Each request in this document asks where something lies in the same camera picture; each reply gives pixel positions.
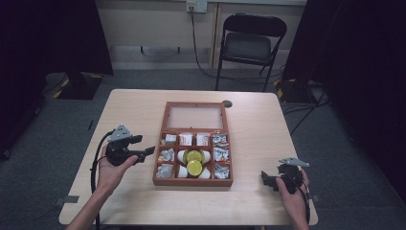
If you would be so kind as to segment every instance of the human hand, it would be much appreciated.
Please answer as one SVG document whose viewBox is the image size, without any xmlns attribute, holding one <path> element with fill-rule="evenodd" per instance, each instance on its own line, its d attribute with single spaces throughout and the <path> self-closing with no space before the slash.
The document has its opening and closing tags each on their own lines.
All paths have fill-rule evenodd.
<svg viewBox="0 0 406 230">
<path fill-rule="evenodd" d="M 99 160 L 99 179 L 96 190 L 111 196 L 114 190 L 119 186 L 125 171 L 130 168 L 138 156 L 130 156 L 120 166 L 113 166 L 105 157 L 106 146 L 102 148 L 101 159 Z"/>
<path fill-rule="evenodd" d="M 302 184 L 301 189 L 305 192 L 306 187 L 310 184 L 305 170 L 302 170 L 302 175 L 304 178 L 304 184 Z M 286 210 L 286 213 L 290 216 L 290 219 L 293 222 L 293 227 L 295 229 L 308 229 L 307 220 L 306 220 L 306 207 L 304 198 L 299 190 L 292 195 L 284 184 L 283 180 L 279 177 L 276 179 L 279 191 L 281 193 L 283 207 Z"/>
</svg>

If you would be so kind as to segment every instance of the electrical outlet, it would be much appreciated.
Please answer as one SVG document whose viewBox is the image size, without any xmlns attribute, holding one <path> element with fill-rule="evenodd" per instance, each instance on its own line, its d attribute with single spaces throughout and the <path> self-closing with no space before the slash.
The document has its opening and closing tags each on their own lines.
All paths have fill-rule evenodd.
<svg viewBox="0 0 406 230">
<path fill-rule="evenodd" d="M 186 1 L 186 12 L 190 12 L 191 8 L 193 8 L 194 12 L 197 12 L 196 1 Z"/>
<path fill-rule="evenodd" d="M 207 12 L 207 2 L 198 1 L 196 2 L 197 12 Z"/>
</svg>

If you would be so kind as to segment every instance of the white cup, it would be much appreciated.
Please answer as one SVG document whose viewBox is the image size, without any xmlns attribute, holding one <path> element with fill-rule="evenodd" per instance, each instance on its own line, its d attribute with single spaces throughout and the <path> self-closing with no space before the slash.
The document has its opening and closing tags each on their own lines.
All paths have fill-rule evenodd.
<svg viewBox="0 0 406 230">
<path fill-rule="evenodd" d="M 204 153 L 204 164 L 210 161 L 210 153 L 206 150 L 203 150 Z"/>
<path fill-rule="evenodd" d="M 210 171 L 207 168 L 205 168 L 204 171 L 199 175 L 199 178 L 209 179 L 211 175 L 212 174 L 210 173 Z"/>
<path fill-rule="evenodd" d="M 188 176 L 188 170 L 186 167 L 179 166 L 178 178 L 186 178 Z"/>
<path fill-rule="evenodd" d="M 184 150 L 180 150 L 180 151 L 178 151 L 178 160 L 180 161 L 180 162 L 182 162 L 183 164 L 186 164 L 185 162 L 183 162 L 183 155 L 185 154 L 185 151 Z"/>
</svg>

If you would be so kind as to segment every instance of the chair backrest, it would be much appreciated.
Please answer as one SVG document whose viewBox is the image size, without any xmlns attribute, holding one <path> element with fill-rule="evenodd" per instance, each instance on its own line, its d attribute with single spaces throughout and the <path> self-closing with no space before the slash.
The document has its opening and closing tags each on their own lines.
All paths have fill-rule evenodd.
<svg viewBox="0 0 406 230">
<path fill-rule="evenodd" d="M 223 24 L 223 35 L 226 31 L 230 31 L 284 37 L 286 30 L 286 24 L 278 17 L 243 12 L 230 15 Z"/>
</svg>

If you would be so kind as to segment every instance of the forearm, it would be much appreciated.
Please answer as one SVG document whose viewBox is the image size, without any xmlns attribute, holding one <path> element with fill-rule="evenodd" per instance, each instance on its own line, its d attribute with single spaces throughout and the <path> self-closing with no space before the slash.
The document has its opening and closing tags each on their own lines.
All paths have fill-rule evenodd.
<svg viewBox="0 0 406 230">
<path fill-rule="evenodd" d="M 96 189 L 66 229 L 89 229 L 108 197 L 109 193 Z"/>
</svg>

